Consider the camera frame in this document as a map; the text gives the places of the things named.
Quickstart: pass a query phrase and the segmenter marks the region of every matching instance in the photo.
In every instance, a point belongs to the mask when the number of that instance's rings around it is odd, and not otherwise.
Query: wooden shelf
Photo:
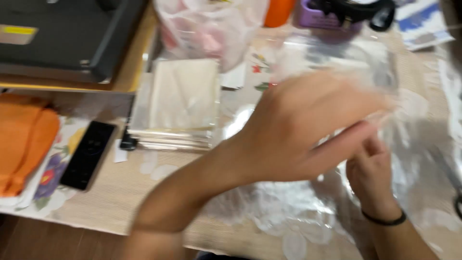
[[[143,13],[143,17],[138,25],[138,29],[125,54],[125,58],[118,74],[109,84],[69,82],[0,74],[0,88],[134,93],[138,89],[143,68],[146,65],[146,61],[143,60],[143,54],[149,52],[156,26],[156,15],[152,2],[149,1],[149,4],[147,5],[146,10]]]

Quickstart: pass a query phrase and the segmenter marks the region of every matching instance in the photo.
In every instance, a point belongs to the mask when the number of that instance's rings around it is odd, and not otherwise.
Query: orange bottle
[[[289,19],[295,0],[270,0],[266,14],[266,27],[279,27]]]

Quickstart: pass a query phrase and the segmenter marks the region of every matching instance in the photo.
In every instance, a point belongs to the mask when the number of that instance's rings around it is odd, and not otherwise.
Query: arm
[[[346,164],[350,185],[367,215],[393,221],[401,216],[401,208],[391,191],[390,153],[372,135]],[[409,220],[397,226],[382,226],[368,221],[374,246],[380,259],[438,259],[417,233]]]
[[[148,195],[123,259],[183,258],[182,231],[210,198],[256,181],[316,178],[352,156],[364,137],[376,130],[356,122],[385,108],[383,96],[360,91],[327,71],[267,90],[239,133],[173,173]],[[348,126],[312,149],[322,137]]]

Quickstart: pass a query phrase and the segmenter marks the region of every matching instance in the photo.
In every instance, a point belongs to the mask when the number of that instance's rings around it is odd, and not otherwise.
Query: white plastic bag
[[[166,49],[179,59],[219,59],[222,72],[242,62],[268,7],[268,0],[154,2]]]

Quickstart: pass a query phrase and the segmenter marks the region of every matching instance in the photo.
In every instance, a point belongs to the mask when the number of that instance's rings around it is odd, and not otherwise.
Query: black wristband
[[[381,225],[381,226],[397,226],[399,224],[403,224],[407,219],[406,213],[404,213],[403,210],[401,210],[401,217],[399,217],[398,219],[392,220],[392,221],[385,221],[385,220],[381,220],[381,219],[376,219],[376,218],[373,218],[373,217],[367,215],[366,213],[364,213],[364,211],[362,211],[362,212],[363,212],[364,217],[367,218],[367,220],[372,221],[375,224],[378,224],[378,225]]]

